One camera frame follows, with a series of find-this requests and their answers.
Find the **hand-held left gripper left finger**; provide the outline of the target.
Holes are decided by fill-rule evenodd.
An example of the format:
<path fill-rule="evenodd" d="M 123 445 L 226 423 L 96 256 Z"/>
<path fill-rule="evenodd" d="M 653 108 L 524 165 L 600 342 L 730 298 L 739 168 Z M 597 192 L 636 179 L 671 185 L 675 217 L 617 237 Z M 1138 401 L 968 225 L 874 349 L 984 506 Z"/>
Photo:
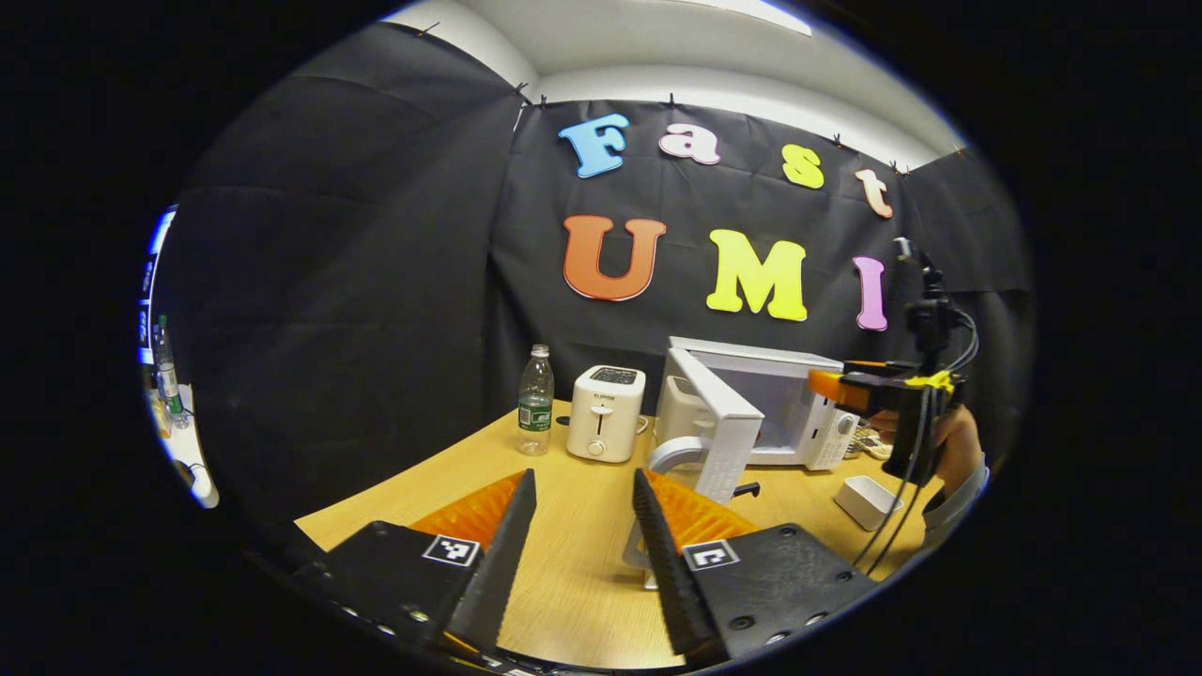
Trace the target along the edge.
<path fill-rule="evenodd" d="M 514 472 L 412 524 L 377 518 L 292 579 L 391 644 L 490 658 L 536 506 L 535 472 Z"/>

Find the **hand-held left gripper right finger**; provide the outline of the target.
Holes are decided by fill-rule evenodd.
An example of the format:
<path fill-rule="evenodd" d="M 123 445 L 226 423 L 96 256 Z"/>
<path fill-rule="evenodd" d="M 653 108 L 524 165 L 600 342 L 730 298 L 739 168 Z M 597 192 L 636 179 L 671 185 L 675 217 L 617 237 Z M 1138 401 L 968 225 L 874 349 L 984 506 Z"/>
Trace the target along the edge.
<path fill-rule="evenodd" d="M 635 472 L 632 502 L 670 645 L 688 663 L 805 638 L 875 591 L 799 524 L 756 528 L 657 472 Z"/>

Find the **white microwave oven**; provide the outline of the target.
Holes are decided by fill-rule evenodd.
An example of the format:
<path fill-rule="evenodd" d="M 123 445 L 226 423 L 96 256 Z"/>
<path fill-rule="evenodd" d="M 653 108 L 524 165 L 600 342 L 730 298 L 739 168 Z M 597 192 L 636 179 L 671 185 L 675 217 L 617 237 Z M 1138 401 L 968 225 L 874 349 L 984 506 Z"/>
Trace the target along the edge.
<path fill-rule="evenodd" d="M 811 389 L 819 355 L 673 336 L 645 461 L 758 527 L 793 521 L 845 561 L 864 535 L 833 497 L 853 415 Z"/>

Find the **small white rectangular tray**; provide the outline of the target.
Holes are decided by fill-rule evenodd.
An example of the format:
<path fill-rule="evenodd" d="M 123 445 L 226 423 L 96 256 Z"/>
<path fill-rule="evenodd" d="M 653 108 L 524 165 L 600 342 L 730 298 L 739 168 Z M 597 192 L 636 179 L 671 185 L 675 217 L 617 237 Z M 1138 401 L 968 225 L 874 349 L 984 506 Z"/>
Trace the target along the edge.
<path fill-rule="evenodd" d="M 837 506 L 853 518 L 855 523 L 871 533 L 886 523 L 889 515 L 905 506 L 902 498 L 876 484 L 871 476 L 856 475 L 844 479 L 833 498 Z"/>

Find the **clear plastic water bottle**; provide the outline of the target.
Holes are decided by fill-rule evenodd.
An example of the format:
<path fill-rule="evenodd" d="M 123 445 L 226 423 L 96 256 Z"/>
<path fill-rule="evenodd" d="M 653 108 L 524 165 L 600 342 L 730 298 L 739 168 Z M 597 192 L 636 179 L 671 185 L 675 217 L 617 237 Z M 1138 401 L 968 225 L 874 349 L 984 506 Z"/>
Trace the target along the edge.
<path fill-rule="evenodd" d="M 551 364 L 551 349 L 535 344 L 522 373 L 516 399 L 518 445 L 524 456 L 546 453 L 551 441 L 555 379 Z"/>

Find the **white toaster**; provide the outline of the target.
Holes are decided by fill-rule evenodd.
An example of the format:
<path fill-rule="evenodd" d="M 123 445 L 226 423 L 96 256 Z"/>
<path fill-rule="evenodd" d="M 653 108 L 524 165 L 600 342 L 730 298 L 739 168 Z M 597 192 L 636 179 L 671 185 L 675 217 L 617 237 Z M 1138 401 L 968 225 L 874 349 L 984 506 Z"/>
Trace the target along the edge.
<path fill-rule="evenodd" d="M 631 458 L 647 389 L 643 372 L 593 364 L 575 381 L 566 450 L 575 457 L 620 466 Z"/>

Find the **black backdrop cloth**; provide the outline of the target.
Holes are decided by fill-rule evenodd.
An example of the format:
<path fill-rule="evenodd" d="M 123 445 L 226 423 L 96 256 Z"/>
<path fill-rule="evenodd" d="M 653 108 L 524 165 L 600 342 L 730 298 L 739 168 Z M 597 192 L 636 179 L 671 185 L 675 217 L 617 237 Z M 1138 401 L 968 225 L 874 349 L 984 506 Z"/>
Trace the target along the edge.
<path fill-rule="evenodd" d="M 984 162 L 899 174 L 820 134 L 696 103 L 528 106 L 438 38 L 377 23 L 272 85 L 177 201 L 153 291 L 222 500 L 291 522 L 557 395 L 649 379 L 673 336 L 912 360 L 909 237 L 978 326 L 989 466 L 1029 407 L 1033 269 Z"/>

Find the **white background table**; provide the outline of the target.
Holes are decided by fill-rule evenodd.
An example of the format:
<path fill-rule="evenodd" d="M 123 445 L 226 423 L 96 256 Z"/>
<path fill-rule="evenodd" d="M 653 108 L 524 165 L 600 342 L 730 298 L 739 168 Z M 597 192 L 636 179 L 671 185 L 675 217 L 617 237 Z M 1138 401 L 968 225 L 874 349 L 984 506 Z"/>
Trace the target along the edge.
<path fill-rule="evenodd" d="M 177 386 L 177 393 L 179 393 L 184 407 L 182 414 L 185 421 L 184 427 L 177 423 L 175 416 L 168 411 L 159 391 L 145 389 L 147 409 L 150 411 L 153 428 L 168 458 L 169 467 L 175 468 L 184 486 L 192 492 L 194 500 L 203 509 L 214 509 L 219 505 L 222 496 L 214 484 L 206 453 L 202 453 L 200 445 L 198 426 L 196 415 L 194 415 L 192 386 L 186 383 L 180 384 Z"/>

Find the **green glass bottle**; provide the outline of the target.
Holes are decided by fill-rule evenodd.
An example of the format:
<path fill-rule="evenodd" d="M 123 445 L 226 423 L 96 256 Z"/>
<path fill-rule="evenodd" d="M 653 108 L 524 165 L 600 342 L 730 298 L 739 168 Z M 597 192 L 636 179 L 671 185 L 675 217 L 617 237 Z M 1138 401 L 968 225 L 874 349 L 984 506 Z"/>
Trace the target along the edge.
<path fill-rule="evenodd" d="M 192 426 L 192 420 L 183 403 L 180 390 L 177 387 L 175 351 L 173 351 L 169 334 L 167 332 L 167 318 L 163 314 L 157 316 L 153 325 L 153 356 L 155 360 L 156 376 L 160 397 L 163 401 L 163 410 L 167 411 L 175 429 L 188 429 Z"/>

